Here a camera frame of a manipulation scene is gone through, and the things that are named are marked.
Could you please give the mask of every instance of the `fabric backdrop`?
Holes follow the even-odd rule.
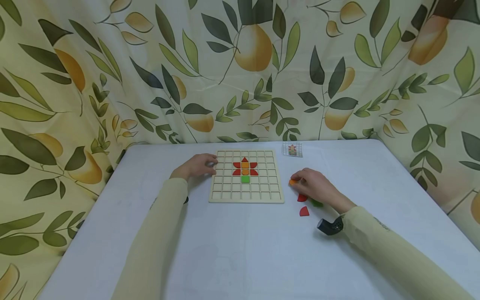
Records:
[[[480,247],[475,0],[0,6],[0,300],[35,298],[138,143],[376,138]]]

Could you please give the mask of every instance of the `grid board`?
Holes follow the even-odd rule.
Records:
[[[209,202],[284,202],[274,150],[227,149],[216,155]]]

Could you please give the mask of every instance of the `red semicircle piece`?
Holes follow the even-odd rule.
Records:
[[[298,197],[297,201],[298,202],[305,202],[305,201],[307,201],[307,198],[308,198],[307,196],[299,194],[299,197]]]
[[[306,206],[302,207],[300,210],[300,216],[309,216],[308,208]]]

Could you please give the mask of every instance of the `sleeve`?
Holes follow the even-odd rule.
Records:
[[[160,299],[163,260],[187,195],[184,179],[164,182],[133,240],[112,300]]]
[[[473,299],[439,266],[363,207],[343,216],[344,233],[415,299]]]

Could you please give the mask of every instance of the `table surface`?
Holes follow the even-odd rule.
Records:
[[[190,201],[166,259],[164,299],[408,299],[345,237],[327,237],[315,228],[321,218],[332,221],[336,215],[331,208],[296,201],[288,179],[304,167],[324,173],[480,299],[480,252],[382,143],[303,142],[303,158],[282,156],[281,146],[131,147],[40,299],[110,299],[161,183],[192,155],[228,148],[275,149],[285,203],[213,204],[208,202],[210,178],[189,182]],[[304,205],[310,216],[300,217]]]

